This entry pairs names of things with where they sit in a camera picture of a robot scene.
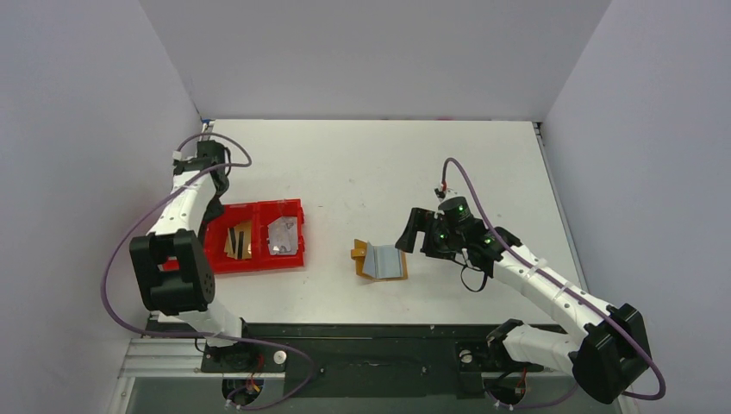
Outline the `yellow leather card holder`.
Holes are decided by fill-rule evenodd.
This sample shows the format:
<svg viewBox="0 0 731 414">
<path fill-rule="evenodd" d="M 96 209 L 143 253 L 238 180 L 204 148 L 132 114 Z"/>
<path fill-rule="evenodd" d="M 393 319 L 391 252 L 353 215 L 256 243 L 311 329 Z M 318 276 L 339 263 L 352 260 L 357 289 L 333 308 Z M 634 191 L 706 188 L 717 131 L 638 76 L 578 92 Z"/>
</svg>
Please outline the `yellow leather card holder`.
<svg viewBox="0 0 731 414">
<path fill-rule="evenodd" d="M 391 245 L 372 245 L 355 239 L 350 252 L 355 274 L 374 282 L 406 280 L 408 275 L 406 255 Z"/>
</svg>

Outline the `gold black card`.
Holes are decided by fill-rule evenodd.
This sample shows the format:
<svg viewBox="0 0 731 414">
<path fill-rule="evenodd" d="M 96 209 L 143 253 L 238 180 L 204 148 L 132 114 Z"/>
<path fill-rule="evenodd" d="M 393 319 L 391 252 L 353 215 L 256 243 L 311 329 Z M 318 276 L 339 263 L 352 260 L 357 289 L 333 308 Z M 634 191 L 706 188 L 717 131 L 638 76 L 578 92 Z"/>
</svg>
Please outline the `gold black card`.
<svg viewBox="0 0 731 414">
<path fill-rule="evenodd" d="M 233 260 L 252 258 L 252 223 L 250 221 L 242 221 L 226 229 L 224 253 Z"/>
</svg>

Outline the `silver card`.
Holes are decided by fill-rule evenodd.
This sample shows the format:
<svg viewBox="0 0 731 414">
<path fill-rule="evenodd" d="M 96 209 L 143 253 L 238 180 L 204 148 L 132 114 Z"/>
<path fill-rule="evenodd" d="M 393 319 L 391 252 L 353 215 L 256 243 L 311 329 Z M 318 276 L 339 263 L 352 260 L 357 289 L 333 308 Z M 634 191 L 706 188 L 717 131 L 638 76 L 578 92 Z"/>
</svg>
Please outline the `silver card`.
<svg viewBox="0 0 731 414">
<path fill-rule="evenodd" d="M 295 216 L 281 216 L 267 226 L 269 253 L 291 256 L 298 253 L 298 221 Z"/>
</svg>

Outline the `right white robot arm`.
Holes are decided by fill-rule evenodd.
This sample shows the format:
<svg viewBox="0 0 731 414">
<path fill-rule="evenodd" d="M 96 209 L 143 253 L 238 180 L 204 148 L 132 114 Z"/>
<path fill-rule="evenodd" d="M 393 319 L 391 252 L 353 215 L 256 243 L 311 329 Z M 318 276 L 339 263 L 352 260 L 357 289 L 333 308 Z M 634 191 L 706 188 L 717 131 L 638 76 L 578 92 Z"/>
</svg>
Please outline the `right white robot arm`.
<svg viewBox="0 0 731 414">
<path fill-rule="evenodd" d="M 466 199 L 442 201 L 437 211 L 413 208 L 395 246 L 412 253 L 423 233 L 421 253 L 467 264 L 519 292 L 563 330 L 535 328 L 510 319 L 486 337 L 495 367 L 537 365 L 570 374 L 590 397 L 610 404 L 648 368 L 651 352 L 642 315 L 591 296 L 550 268 L 507 229 L 489 229 Z"/>
</svg>

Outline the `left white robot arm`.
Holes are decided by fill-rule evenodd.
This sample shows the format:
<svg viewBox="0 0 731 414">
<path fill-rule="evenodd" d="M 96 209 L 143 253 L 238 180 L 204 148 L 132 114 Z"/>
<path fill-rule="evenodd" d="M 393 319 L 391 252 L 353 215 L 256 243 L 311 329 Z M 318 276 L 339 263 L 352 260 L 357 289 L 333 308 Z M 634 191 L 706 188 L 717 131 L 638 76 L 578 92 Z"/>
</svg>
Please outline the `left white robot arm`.
<svg viewBox="0 0 731 414">
<path fill-rule="evenodd" d="M 257 359 L 254 343 L 241 338 L 243 322 L 216 299 L 216 282 L 203 249 L 209 223 L 220 217 L 229 182 L 224 163 L 230 152 L 218 141 L 200 141 L 187 159 L 174 155 L 171 200 L 145 235 L 129 243 L 130 258 L 150 311 L 179 317 L 204 334 L 210 348 L 237 371 Z"/>
</svg>

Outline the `red plastic tray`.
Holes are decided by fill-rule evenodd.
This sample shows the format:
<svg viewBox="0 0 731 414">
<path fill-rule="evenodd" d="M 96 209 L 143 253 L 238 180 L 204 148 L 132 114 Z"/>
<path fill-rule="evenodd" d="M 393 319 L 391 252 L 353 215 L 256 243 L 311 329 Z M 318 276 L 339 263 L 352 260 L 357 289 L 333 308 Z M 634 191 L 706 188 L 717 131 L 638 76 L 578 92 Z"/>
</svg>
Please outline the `red plastic tray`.
<svg viewBox="0 0 731 414">
<path fill-rule="evenodd" d="M 298 221 L 298 253 L 275 256 L 269 253 L 267 226 L 281 216 L 295 216 Z M 242 221 L 252 223 L 252 258 L 229 259 L 224 253 L 226 229 Z M 215 275 L 227 273 L 264 272 L 304 266 L 304 211 L 299 198 L 226 204 L 223 215 L 207 225 L 203 251 Z"/>
</svg>

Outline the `aluminium rail frame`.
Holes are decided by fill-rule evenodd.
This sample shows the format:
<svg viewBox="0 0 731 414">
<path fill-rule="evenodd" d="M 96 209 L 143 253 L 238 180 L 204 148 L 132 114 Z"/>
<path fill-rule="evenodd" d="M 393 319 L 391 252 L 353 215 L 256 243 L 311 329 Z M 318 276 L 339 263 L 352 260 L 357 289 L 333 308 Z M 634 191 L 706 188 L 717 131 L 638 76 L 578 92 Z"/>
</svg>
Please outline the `aluminium rail frame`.
<svg viewBox="0 0 731 414">
<path fill-rule="evenodd" d="M 272 347 L 216 360 L 201 343 L 179 339 L 139 339 L 128 347 L 122 376 L 148 378 L 291 379 L 305 377 L 312 359 L 319 375 L 342 371 L 405 373 L 416 377 L 439 371 L 494 373 L 482 339 L 465 337 L 305 336 L 279 337 Z"/>
</svg>

